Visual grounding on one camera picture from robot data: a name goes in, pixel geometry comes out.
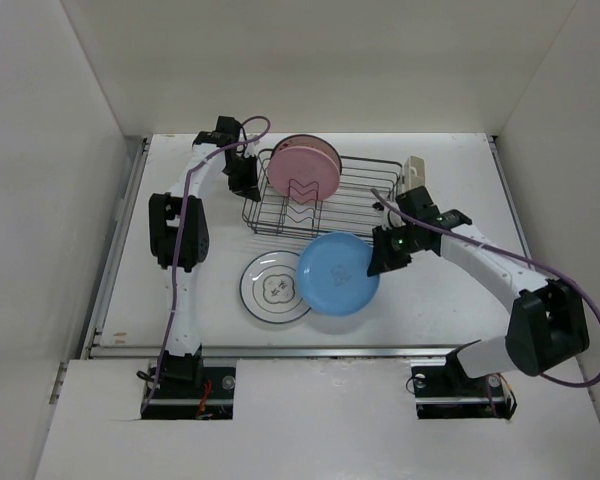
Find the pink plate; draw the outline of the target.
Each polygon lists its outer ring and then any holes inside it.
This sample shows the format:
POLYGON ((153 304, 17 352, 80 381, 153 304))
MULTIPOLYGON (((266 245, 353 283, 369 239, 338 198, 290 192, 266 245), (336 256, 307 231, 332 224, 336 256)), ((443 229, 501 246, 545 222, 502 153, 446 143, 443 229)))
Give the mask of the pink plate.
POLYGON ((288 147, 275 153, 267 177, 279 194, 299 204, 323 201, 340 185, 339 167, 326 153, 309 146, 288 147))

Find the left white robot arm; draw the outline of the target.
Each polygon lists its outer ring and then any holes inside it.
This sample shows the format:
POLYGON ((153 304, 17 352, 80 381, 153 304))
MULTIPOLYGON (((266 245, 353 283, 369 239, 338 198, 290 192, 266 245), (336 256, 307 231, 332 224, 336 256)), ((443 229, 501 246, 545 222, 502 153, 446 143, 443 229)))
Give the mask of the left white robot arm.
POLYGON ((201 334, 188 299, 210 250, 203 200, 220 175, 227 177, 231 193, 260 199, 254 145, 270 127, 270 121, 260 115, 244 122, 220 116, 212 131, 195 137, 191 160, 176 183, 167 192, 150 196, 150 251, 164 271, 170 295, 166 331, 155 372, 149 376, 153 387, 169 380, 185 397, 203 387, 204 373, 198 367, 201 334))

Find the white plate with flower outline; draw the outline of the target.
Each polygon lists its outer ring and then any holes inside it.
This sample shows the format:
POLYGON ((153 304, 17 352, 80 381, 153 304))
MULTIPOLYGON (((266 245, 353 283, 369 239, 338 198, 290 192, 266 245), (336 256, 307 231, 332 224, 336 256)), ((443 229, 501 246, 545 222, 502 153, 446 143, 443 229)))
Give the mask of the white plate with flower outline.
POLYGON ((310 311, 296 282, 299 258, 294 252, 271 251, 258 256, 245 268, 240 279, 240 297, 257 320, 286 325, 310 311))

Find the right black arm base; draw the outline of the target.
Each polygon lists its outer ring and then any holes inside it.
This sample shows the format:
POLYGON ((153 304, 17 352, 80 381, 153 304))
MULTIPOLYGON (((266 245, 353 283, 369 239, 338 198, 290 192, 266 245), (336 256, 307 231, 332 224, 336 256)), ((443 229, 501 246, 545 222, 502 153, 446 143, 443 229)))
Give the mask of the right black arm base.
POLYGON ((414 360, 405 388, 414 396, 419 420, 511 420, 518 407, 500 374, 468 378, 444 358, 414 360))

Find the blue plate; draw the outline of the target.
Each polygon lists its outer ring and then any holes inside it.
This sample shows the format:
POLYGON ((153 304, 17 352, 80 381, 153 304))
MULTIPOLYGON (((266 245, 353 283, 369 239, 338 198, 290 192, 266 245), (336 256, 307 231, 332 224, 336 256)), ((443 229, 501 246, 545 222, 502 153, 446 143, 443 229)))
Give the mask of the blue plate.
POLYGON ((372 247, 358 236, 332 232, 311 241, 296 267, 298 292, 319 314, 344 317, 365 308, 380 277, 368 276, 372 247))

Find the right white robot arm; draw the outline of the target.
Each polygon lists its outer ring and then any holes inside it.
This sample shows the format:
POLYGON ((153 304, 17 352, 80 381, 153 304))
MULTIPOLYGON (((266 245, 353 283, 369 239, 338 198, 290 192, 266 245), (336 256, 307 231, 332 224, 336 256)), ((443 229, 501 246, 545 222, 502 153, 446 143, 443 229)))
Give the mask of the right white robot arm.
POLYGON ((443 381, 450 391, 467 393, 479 379, 512 370, 541 376, 589 347, 583 295, 573 282, 547 276, 545 268, 496 246, 464 213, 440 211, 425 187, 377 201, 385 218, 372 231, 368 275, 404 268, 414 254, 432 252, 477 281, 509 315, 504 335, 447 354, 443 381))

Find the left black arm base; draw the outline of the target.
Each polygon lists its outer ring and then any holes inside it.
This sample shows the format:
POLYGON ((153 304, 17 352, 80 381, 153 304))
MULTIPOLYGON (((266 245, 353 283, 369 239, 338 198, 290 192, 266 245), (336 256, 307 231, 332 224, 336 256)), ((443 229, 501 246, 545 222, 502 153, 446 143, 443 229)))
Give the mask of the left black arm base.
POLYGON ((157 374, 150 365, 136 372, 144 382, 142 420, 232 420, 236 364, 200 356, 167 355, 157 374))

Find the white plate with red print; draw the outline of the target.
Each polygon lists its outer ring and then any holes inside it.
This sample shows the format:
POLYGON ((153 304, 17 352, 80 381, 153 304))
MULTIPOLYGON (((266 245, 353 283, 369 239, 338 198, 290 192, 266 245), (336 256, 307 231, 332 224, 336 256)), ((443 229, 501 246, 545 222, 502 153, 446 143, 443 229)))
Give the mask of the white plate with red print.
POLYGON ((290 135, 280 140, 273 148, 273 154, 293 146, 306 146, 325 153, 339 168, 342 167, 341 157, 337 150, 326 140, 310 134, 290 135))

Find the dark wire dish rack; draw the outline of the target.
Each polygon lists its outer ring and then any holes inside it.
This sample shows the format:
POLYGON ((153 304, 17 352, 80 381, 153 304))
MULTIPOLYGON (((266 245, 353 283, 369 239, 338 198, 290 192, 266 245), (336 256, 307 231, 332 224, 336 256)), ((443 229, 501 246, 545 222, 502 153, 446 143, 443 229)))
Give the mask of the dark wire dish rack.
POLYGON ((382 221, 383 207, 371 193, 377 190, 392 201, 403 178, 403 167, 395 161, 344 156, 342 176, 334 195, 325 200, 310 189, 297 202, 278 193, 267 177, 272 150, 258 153, 257 173, 260 200, 245 200, 242 220, 256 234, 313 239, 323 234, 344 231, 365 241, 382 221))

